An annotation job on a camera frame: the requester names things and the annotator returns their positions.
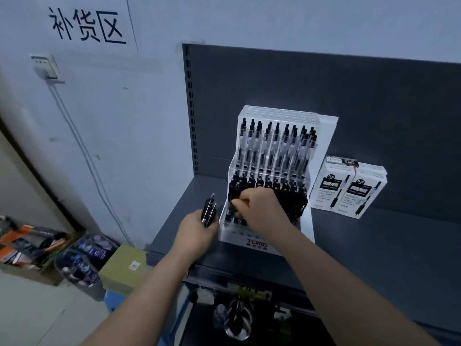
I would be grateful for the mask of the person's right hand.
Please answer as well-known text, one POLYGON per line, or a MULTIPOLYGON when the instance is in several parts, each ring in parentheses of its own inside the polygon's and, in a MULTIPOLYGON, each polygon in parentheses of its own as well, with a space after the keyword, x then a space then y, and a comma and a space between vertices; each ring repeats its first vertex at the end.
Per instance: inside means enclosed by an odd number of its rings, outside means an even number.
POLYGON ((249 228, 275 246, 277 238, 294 227, 270 188, 257 187, 245 189, 238 198, 248 198, 248 208, 235 208, 249 228))

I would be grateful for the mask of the person's left hand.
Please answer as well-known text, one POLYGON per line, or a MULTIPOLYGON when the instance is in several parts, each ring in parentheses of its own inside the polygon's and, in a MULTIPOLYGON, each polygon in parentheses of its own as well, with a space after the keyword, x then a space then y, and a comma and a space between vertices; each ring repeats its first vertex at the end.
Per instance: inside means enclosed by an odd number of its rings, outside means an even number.
POLYGON ((190 266, 205 254, 209 246, 202 241, 201 210, 189 213, 181 221, 172 248, 167 256, 180 262, 183 266, 190 266))

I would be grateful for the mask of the person's right forearm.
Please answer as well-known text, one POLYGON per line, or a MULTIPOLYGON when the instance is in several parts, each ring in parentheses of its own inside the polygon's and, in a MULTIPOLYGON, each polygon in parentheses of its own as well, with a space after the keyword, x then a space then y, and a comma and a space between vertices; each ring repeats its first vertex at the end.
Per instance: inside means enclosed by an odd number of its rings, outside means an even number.
POLYGON ((273 237, 337 346, 441 346, 293 226, 273 237))

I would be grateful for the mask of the person's left forearm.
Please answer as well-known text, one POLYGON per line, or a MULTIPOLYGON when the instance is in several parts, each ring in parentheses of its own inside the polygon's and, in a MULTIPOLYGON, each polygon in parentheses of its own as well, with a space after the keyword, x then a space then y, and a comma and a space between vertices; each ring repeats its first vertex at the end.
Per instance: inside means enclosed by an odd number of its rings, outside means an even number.
POLYGON ((205 251, 200 245, 174 245, 79 346, 156 346, 180 283, 205 251))

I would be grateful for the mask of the row of black pens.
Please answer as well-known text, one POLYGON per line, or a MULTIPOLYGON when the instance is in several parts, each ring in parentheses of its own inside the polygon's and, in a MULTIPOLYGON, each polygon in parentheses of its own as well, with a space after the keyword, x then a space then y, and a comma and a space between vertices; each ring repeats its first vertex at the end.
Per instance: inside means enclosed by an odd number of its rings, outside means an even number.
POLYGON ((224 208, 224 221, 246 226, 245 220, 237 219, 231 201, 242 191, 263 187, 272 189, 292 224, 297 225, 308 205, 307 187, 303 181, 281 177, 275 174, 256 171, 235 170, 228 184, 227 204, 224 208))

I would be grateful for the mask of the row of clear pens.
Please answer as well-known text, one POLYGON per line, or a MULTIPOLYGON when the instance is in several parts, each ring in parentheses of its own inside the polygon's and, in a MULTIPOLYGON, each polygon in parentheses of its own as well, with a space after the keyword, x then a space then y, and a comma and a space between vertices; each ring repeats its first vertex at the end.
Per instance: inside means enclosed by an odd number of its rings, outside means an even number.
POLYGON ((245 106, 238 117, 231 167, 243 172, 306 179, 319 133, 316 113, 245 106))

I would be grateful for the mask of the clear bag of black items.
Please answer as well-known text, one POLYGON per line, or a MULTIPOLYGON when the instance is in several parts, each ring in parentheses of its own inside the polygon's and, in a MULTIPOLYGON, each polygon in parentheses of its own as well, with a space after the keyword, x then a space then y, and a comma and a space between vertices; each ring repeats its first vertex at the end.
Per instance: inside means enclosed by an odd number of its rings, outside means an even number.
POLYGON ((254 303, 237 297, 227 306, 220 303, 213 311, 215 329, 224 330, 229 338, 245 341, 250 337, 254 320, 254 303))

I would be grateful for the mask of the white pen box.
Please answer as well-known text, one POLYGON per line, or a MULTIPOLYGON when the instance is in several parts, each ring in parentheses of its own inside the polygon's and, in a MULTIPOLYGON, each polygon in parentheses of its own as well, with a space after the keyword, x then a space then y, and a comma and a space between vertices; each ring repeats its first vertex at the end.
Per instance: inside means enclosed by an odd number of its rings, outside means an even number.
POLYGON ((360 219, 387 184, 387 171, 383 166, 359 163, 350 185, 342 192, 333 212, 360 219))
POLYGON ((356 159, 326 155, 310 193, 310 207, 335 211, 358 166, 356 159))

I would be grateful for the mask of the olive cardboard box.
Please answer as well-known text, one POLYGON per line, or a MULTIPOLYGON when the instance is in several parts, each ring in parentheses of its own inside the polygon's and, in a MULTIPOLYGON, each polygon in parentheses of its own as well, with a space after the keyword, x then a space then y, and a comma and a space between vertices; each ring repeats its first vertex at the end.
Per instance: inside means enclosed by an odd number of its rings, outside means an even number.
POLYGON ((146 277, 146 252, 128 245, 120 245, 99 272, 104 289, 128 296, 146 277))

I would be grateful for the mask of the white acrylic pen display stand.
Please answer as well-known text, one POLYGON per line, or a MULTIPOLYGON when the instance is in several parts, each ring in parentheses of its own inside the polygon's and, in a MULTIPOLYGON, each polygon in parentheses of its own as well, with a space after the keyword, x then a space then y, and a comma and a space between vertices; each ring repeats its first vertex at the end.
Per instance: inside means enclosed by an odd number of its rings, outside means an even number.
MULTIPOLYGON (((268 107, 262 107, 262 106, 256 106, 256 107, 260 107, 261 110, 268 110, 268 109, 276 110, 277 109, 277 108, 268 108, 268 107)), ((304 213, 301 219, 295 226, 297 227, 298 230, 301 230, 301 232, 305 236, 310 238, 313 242, 315 240, 314 240, 314 232, 313 232, 313 225, 312 225, 312 215, 311 215, 311 209, 310 209, 310 204, 309 204, 310 203, 309 201, 310 192, 312 190, 314 181, 320 171, 321 165, 324 160, 324 156, 326 155, 326 151, 330 145, 331 139, 333 137, 333 134, 336 129, 337 122, 338 122, 338 118, 333 117, 333 116, 318 115, 318 118, 320 120, 320 133, 318 135, 316 148, 314 150, 314 157, 308 166, 308 171, 309 171, 308 177, 306 179, 296 179, 298 182, 303 181, 307 187, 308 205, 306 209, 304 210, 304 213)), ((232 168, 231 163, 230 163, 230 166, 228 169, 228 183, 231 177, 233 176, 235 170, 237 169, 232 168)), ((248 225, 242 226, 242 225, 224 221, 224 215, 225 215, 224 209, 227 204, 226 202, 224 204, 224 208, 222 209, 220 219, 219 219, 219 223, 220 223, 220 230, 218 233, 219 241, 279 256, 280 254, 270 244, 268 244, 268 242, 264 240, 261 236, 253 233, 249 229, 248 225)))

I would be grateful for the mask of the blue plastic bin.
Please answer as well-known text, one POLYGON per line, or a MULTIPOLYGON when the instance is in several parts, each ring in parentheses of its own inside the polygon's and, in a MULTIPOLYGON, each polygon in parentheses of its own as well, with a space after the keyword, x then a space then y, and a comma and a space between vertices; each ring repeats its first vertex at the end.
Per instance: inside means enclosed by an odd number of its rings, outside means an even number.
POLYGON ((103 302, 109 314, 112 314, 127 298, 130 292, 117 292, 107 289, 103 302))

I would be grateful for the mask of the clear bag of blue items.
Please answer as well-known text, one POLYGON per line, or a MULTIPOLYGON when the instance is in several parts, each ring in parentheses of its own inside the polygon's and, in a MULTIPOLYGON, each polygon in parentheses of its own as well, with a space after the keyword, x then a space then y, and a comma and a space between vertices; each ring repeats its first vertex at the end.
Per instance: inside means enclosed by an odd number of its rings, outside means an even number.
POLYGON ((85 234, 55 258, 55 268, 69 283, 95 301, 104 299, 106 290, 99 273, 120 244, 101 234, 85 234))

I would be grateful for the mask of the cardboard box of stationery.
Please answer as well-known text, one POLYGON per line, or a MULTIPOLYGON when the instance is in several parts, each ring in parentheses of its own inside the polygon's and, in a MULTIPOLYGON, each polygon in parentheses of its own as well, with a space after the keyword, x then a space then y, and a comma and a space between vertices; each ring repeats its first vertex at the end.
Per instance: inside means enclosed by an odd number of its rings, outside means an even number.
POLYGON ((55 259, 83 235, 82 231, 18 226, 0 215, 0 272, 58 286, 64 278, 55 268, 55 259))

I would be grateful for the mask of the white wall sign black characters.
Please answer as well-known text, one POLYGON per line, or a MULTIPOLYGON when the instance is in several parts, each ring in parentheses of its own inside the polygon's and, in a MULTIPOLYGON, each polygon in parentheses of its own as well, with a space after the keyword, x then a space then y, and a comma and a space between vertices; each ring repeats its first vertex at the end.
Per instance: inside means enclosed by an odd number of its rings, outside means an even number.
POLYGON ((128 0, 37 0, 53 41, 67 50, 138 54, 128 0))

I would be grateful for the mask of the white wall switch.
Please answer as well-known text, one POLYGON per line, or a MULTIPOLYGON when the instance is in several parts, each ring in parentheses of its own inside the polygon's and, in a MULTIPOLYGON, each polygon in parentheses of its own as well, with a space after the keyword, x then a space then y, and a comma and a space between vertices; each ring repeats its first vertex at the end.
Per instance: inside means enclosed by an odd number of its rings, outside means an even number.
POLYGON ((34 71, 46 82, 64 84, 65 80, 53 55, 29 54, 34 71))

